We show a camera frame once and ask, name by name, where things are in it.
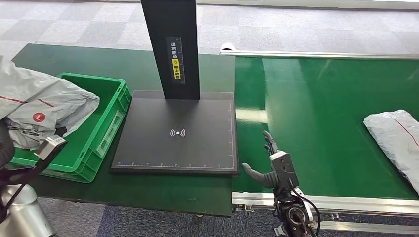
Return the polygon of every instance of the green plastic crate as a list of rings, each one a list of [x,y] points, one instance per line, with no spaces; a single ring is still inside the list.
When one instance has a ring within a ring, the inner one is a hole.
[[[46,176],[90,183],[105,157],[128,110],[131,94],[124,80],[63,73],[59,77],[100,97],[99,107],[73,133],[68,144],[42,173]],[[9,168],[33,166],[34,151],[16,149]]]

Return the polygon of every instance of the red stripe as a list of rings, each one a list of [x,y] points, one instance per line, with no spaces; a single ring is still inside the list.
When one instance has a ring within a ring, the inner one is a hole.
[[[45,102],[45,101],[43,101],[43,100],[41,100],[41,99],[38,99],[38,100],[39,100],[39,101],[41,101],[42,103],[44,103],[44,104],[46,104],[46,105],[50,106],[50,107],[55,108],[55,106],[53,106],[52,104],[50,104],[50,103],[48,103],[48,102]]]
[[[416,146],[418,146],[419,147],[419,144],[416,142],[416,140],[415,140],[415,138],[414,138],[414,136],[412,136],[410,133],[409,133],[409,131],[401,124],[401,123],[399,123],[399,121],[397,121],[395,118],[393,118],[392,116],[389,116],[390,118],[392,118],[392,119],[394,119],[394,121],[396,121],[396,123],[398,123],[406,132],[407,132],[407,134],[409,134],[411,137],[412,137],[412,139],[413,139],[413,141],[415,142],[415,144],[416,144]]]
[[[1,99],[5,99],[5,100],[10,100],[10,101],[13,101],[13,102],[17,102],[17,103],[21,103],[21,104],[24,104],[25,103],[24,101],[12,99],[12,98],[7,98],[7,97],[3,97],[1,95],[0,95],[0,98]]]

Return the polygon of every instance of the yellow label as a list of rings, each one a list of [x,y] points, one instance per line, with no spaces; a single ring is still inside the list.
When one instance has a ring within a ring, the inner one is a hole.
[[[172,59],[171,60],[173,66],[173,75],[175,79],[180,79],[180,68],[179,68],[179,59]]]

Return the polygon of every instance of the scanning station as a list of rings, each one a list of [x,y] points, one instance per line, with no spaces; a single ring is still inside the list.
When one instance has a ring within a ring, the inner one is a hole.
[[[134,91],[110,171],[237,175],[234,94],[200,91],[195,0],[141,3],[163,92]]]

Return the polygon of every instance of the wireless charging symbol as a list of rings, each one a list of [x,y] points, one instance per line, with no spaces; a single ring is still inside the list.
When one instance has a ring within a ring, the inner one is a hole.
[[[185,131],[185,129],[182,129],[182,130],[180,130],[180,131],[176,131],[176,130],[172,129],[172,130],[170,131],[170,136],[171,136],[171,137],[176,137],[176,136],[181,136],[181,137],[184,137],[185,135],[186,135],[186,131]]]

